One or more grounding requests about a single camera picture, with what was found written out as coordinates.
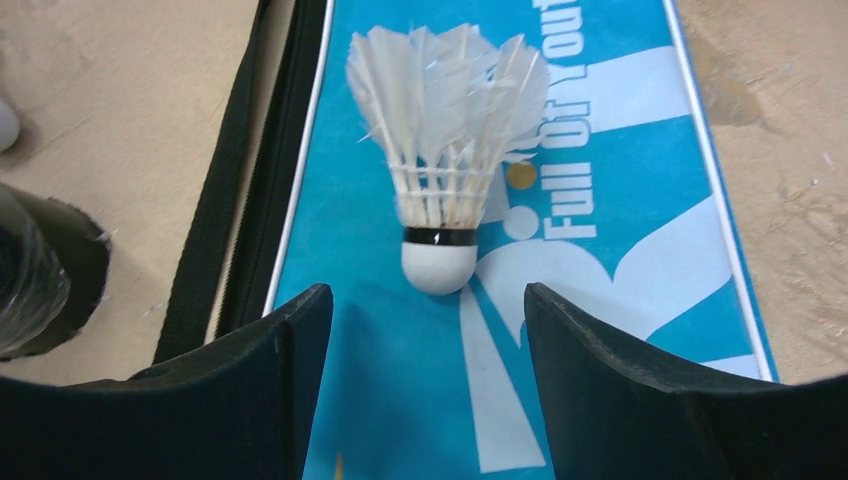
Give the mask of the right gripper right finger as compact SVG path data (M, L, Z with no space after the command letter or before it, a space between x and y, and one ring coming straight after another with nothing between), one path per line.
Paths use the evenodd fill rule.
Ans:
M558 479L843 479L845 375L786 385L655 347L548 286L525 324Z

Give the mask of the black shuttlecock tube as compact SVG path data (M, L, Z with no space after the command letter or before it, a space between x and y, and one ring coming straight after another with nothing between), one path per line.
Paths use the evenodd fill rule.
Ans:
M103 299L111 235L83 210L1 185L1 360L70 341Z

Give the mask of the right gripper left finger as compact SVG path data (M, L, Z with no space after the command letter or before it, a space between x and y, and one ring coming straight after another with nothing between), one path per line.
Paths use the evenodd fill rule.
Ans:
M300 479L334 299L267 316L123 380L1 382L5 479Z

